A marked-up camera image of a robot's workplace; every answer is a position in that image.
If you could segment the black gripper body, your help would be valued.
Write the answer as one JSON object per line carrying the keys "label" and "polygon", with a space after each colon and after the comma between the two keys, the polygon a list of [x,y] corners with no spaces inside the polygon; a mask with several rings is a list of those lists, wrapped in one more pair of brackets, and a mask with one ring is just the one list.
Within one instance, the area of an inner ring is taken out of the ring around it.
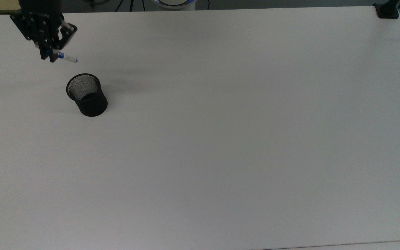
{"label": "black gripper body", "polygon": [[62,50],[77,32],[65,21],[60,0],[19,0],[11,20],[28,41],[46,49]]}

